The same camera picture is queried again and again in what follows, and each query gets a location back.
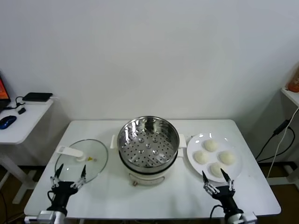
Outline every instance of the robotic arm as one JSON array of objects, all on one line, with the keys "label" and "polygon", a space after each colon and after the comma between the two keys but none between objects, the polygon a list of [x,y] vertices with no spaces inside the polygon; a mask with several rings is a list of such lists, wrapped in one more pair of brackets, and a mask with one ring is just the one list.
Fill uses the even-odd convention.
[{"label": "robotic arm", "polygon": [[48,192],[48,198],[51,206],[47,210],[41,211],[36,217],[25,217],[25,223],[43,223],[43,224],[64,224],[64,218],[67,215],[66,205],[70,196],[76,194],[78,190],[86,183],[86,165],[84,166],[81,177],[76,182],[60,181],[59,176],[63,168],[63,164],[51,177],[51,191]]},{"label": "robotic arm", "polygon": [[233,196],[235,194],[234,180],[231,180],[227,173],[221,169],[223,177],[227,182],[226,186],[214,187],[209,183],[208,178],[202,171],[204,179],[204,189],[206,192],[212,196],[212,198],[219,200],[222,204],[223,211],[225,213],[225,221],[228,224],[255,224],[257,223],[257,218],[254,213],[245,214],[236,205]]}]

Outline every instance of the white plate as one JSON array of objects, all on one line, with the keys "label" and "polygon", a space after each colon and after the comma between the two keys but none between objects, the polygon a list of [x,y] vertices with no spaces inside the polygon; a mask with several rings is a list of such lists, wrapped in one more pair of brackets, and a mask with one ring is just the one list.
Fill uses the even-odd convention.
[{"label": "white plate", "polygon": [[[204,142],[206,140],[213,139],[218,143],[218,149],[215,152],[209,152],[205,149],[204,147]],[[194,153],[198,150],[204,150],[209,154],[209,162],[207,162],[204,165],[201,165],[197,163],[194,159]],[[228,166],[223,164],[219,160],[219,153],[223,151],[230,151],[232,152],[235,157],[236,161],[234,164]],[[189,142],[188,142],[188,147],[187,147],[187,157],[188,160],[190,161],[191,165],[193,168],[200,174],[202,175],[202,171],[205,172],[206,177],[215,182],[225,182],[225,179],[219,178],[211,174],[210,171],[210,165],[214,162],[219,162],[223,165],[226,173],[229,175],[229,177],[232,180],[235,180],[241,173],[242,170],[242,158],[237,151],[237,149],[234,147],[233,143],[225,138],[224,136],[220,136],[219,134],[215,133],[200,133],[195,135]]]}]

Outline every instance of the table leg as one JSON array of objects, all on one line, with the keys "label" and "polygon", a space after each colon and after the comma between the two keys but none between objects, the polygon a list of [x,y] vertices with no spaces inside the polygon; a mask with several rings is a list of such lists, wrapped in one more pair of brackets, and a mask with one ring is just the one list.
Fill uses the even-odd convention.
[{"label": "table leg", "polygon": [[2,178],[2,180],[0,181],[0,189],[4,185],[5,181],[8,179],[9,175],[10,175],[10,173],[6,172],[6,174],[4,175],[4,177]]},{"label": "table leg", "polygon": [[[28,177],[33,178],[35,174],[36,174],[36,170],[31,170],[28,173]],[[29,189],[34,189],[36,184],[37,183],[35,183],[32,188],[28,188],[25,184],[22,184],[18,193],[15,195],[15,197],[13,199],[13,204],[19,204],[21,202],[22,198],[24,197],[26,191]]]},{"label": "table leg", "polygon": [[23,198],[26,190],[34,189],[36,183],[32,180],[34,175],[36,174],[36,170],[31,170],[27,175],[23,170],[21,170],[8,156],[0,153],[0,164],[12,175],[14,175],[19,181],[22,182],[22,186],[20,187],[18,193],[16,194],[13,204],[19,204],[21,199]]},{"label": "table leg", "polygon": [[19,181],[25,184],[28,188],[33,189],[35,186],[32,178],[27,176],[23,170],[21,170],[18,165],[16,165],[8,156],[1,155],[0,164],[12,175],[14,175]]},{"label": "table leg", "polygon": [[287,185],[287,184],[295,184],[297,189],[299,190],[299,168],[293,170],[289,165],[284,166],[285,170],[289,174],[287,177],[272,177],[267,178],[267,181],[270,186],[275,185]]}]

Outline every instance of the blue mouse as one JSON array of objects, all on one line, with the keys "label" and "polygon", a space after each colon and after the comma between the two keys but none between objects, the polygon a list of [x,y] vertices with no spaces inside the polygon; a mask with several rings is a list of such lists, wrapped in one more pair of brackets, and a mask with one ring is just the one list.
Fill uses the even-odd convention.
[{"label": "blue mouse", "polygon": [[7,116],[0,120],[0,129],[8,128],[14,121],[17,120],[16,116]]}]

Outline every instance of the black cable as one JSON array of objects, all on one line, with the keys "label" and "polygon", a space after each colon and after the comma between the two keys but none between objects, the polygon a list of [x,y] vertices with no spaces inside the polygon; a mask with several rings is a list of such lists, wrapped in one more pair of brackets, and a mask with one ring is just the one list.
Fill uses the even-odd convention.
[{"label": "black cable", "polygon": [[[286,151],[288,151],[288,149],[292,146],[292,144],[293,144],[294,141],[295,141],[296,134],[295,134],[294,130],[293,130],[290,126],[288,127],[288,129],[290,129],[290,131],[293,133],[293,139],[292,139],[290,145],[289,145],[284,151],[282,151],[281,153],[278,153],[276,156],[282,155],[283,153],[285,153]],[[274,155],[271,156],[271,157],[269,157],[269,158],[262,159],[262,160],[260,160],[260,161],[258,161],[258,162],[262,162],[262,161],[264,161],[264,160],[268,160],[268,159],[272,159],[272,158],[274,158]]]},{"label": "black cable", "polygon": [[23,99],[24,97],[16,97],[16,99],[15,99],[15,104],[18,104],[18,101],[17,101],[18,98],[22,98],[22,99]]},{"label": "black cable", "polygon": [[7,205],[6,205],[6,202],[5,202],[4,195],[2,194],[1,191],[0,191],[0,194],[2,196],[4,207],[5,207],[5,223],[8,224]]},{"label": "black cable", "polygon": [[275,136],[280,134],[290,123],[291,119],[286,119],[284,120],[274,131],[273,131],[273,135],[268,139],[268,141],[266,142],[266,144],[264,144],[262,150],[260,151],[260,153],[257,155],[256,160],[258,159],[258,157],[262,154],[263,150],[265,149],[266,145],[269,143],[269,141]]},{"label": "black cable", "polygon": [[264,144],[262,150],[260,151],[260,153],[257,155],[256,160],[258,159],[258,157],[262,154],[263,150],[265,149],[265,147],[267,146],[267,144],[269,143],[269,141],[274,137],[275,135],[273,134],[268,141]]},{"label": "black cable", "polygon": [[16,97],[16,98],[15,98],[15,107],[7,106],[7,107],[4,107],[3,109],[4,109],[4,110],[12,110],[12,109],[16,109],[16,108],[18,108],[18,107],[21,106],[21,105],[24,105],[25,103],[22,103],[22,104],[21,104],[21,103],[18,103],[18,101],[17,101],[18,98],[22,98],[22,99],[23,99],[24,97]]},{"label": "black cable", "polygon": [[47,195],[48,195],[48,199],[49,199],[51,202],[53,202],[53,199],[50,197],[49,193],[54,193],[54,192],[51,191],[51,190],[49,190],[48,193],[47,193]]},{"label": "black cable", "polygon": [[215,208],[217,208],[217,207],[222,207],[223,208],[223,206],[222,205],[215,205],[213,208],[212,208],[212,211],[211,211],[211,214],[210,214],[210,222],[212,221],[212,215],[213,215],[213,212],[214,212],[214,209]]}]

